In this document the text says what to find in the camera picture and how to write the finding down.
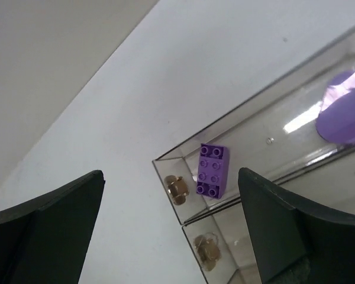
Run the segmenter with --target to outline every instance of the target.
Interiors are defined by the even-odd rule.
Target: transparent bin
[[[209,284],[261,284],[242,205],[183,226],[183,232]],[[202,236],[207,243],[198,243]],[[220,256],[214,246],[218,247]]]
[[[239,198],[237,175],[241,167],[283,184],[349,151],[349,146],[323,140],[315,128],[327,83],[336,74],[349,69],[355,69],[355,28],[154,160],[179,222],[187,224]],[[196,193],[201,143],[230,149],[227,188],[221,199]],[[185,201],[180,205],[174,204],[171,198],[171,188],[175,185],[166,184],[167,176],[181,178],[188,189],[189,194],[185,193]]]

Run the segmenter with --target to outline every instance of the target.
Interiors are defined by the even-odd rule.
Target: purple lego block
[[[229,169],[229,149],[201,144],[196,192],[220,199],[224,194]]]

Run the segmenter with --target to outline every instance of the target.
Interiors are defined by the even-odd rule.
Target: purple lid
[[[338,74],[328,84],[316,128],[329,142],[355,143],[355,70]]]

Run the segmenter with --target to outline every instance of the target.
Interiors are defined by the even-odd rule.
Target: purple object
[[[355,143],[355,70],[338,74],[328,84],[316,128],[329,142]]]
[[[226,147],[201,144],[196,189],[198,194],[217,199],[223,196],[229,159],[229,149]]]

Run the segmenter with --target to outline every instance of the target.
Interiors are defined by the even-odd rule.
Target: white surface
[[[0,183],[157,0],[0,0]]]
[[[0,187],[0,209],[101,169],[80,282],[203,283],[151,160],[354,24],[355,0],[161,0]]]

